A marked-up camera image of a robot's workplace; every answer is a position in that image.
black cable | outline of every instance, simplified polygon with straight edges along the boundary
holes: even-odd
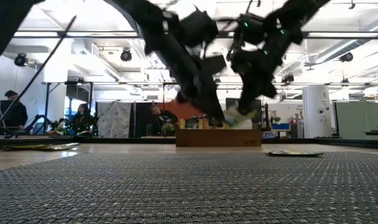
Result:
[[[38,75],[41,73],[41,71],[44,69],[45,65],[49,60],[52,58],[53,54],[56,52],[60,44],[63,42],[64,38],[67,36],[67,32],[71,29],[72,24],[77,19],[77,16],[74,16],[71,21],[69,22],[67,28],[65,28],[63,35],[61,36],[60,40],[57,42],[56,46],[54,47],[53,51],[49,54],[49,56],[46,58],[45,62],[39,67],[38,71],[35,73],[34,77],[32,77],[31,81],[28,83],[28,85],[25,87],[25,89],[20,93],[19,97],[17,97],[7,108],[7,110],[2,115],[0,122],[3,121],[7,113],[10,111],[10,109],[21,99],[21,97],[26,93],[28,88],[32,85],[32,83],[35,81],[35,79],[38,77]]]
[[[11,130],[9,130],[7,128],[4,128],[2,126],[0,126],[0,131],[4,131],[5,133],[8,134],[8,136],[6,136],[5,139],[13,138],[13,136],[14,136],[14,132],[13,131],[11,131]]]
[[[253,0],[250,0],[249,4],[247,6],[247,10],[245,11],[246,14],[250,11],[250,7],[251,7],[251,4],[252,4],[252,1]]]

man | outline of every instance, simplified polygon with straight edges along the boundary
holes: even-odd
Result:
[[[15,91],[9,90],[7,91],[4,96],[7,97],[8,100],[14,101],[19,97],[19,94]],[[27,109],[20,101],[18,101],[15,106],[12,108],[12,111],[5,117],[5,125],[8,129],[17,129],[17,130],[24,130],[24,126],[28,120]]]
[[[153,114],[156,119],[152,123],[153,125],[153,135],[160,135],[163,133],[162,127],[165,123],[176,124],[177,116],[168,110],[159,109],[158,105],[152,105],[150,107],[151,114]]]

gray partition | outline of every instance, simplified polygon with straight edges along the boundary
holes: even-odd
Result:
[[[378,103],[373,101],[337,102],[339,135],[345,139],[378,139],[366,132],[378,129]]]

white cylindrical column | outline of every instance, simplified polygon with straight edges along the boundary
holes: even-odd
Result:
[[[43,73],[44,82],[66,82],[70,68],[71,57],[71,41],[64,40],[58,47],[53,57],[50,58],[46,64]],[[47,108],[47,117],[51,121],[64,118],[64,102],[67,86],[51,85],[50,89],[53,91],[49,94],[49,104]]]
[[[331,113],[328,86],[303,88],[305,138],[331,137]]]

exposed ductwork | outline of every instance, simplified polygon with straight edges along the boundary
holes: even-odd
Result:
[[[82,54],[82,55],[93,55],[99,60],[99,65],[101,66],[101,70],[104,72],[105,75],[112,77],[116,82],[125,82],[124,78],[116,72],[111,65],[109,65],[106,61],[102,60],[99,57],[99,49],[95,44],[89,44],[84,40],[74,40],[72,42],[72,53],[73,54]],[[133,85],[123,84],[122,87],[130,92],[131,95],[140,96],[143,94],[142,89],[137,88]]]
[[[361,32],[378,32],[378,20],[363,28]],[[371,40],[343,40],[335,46],[331,47],[330,49],[325,50],[324,52],[321,52],[318,55],[315,55],[314,57],[311,57],[310,61],[315,64],[326,63],[370,41]]]
[[[378,20],[369,24],[365,28],[361,30],[361,32],[378,32]],[[307,60],[309,62],[305,62],[305,66],[313,66],[321,63],[326,63],[330,60],[338,58],[368,42],[371,40],[343,40],[340,43],[334,45],[328,50],[321,52],[316,55],[304,55],[299,59],[295,60],[294,62],[289,63],[288,65],[284,66],[284,68],[278,71],[277,75],[284,75],[285,72],[291,72],[293,70],[299,71],[304,64],[304,61]]]

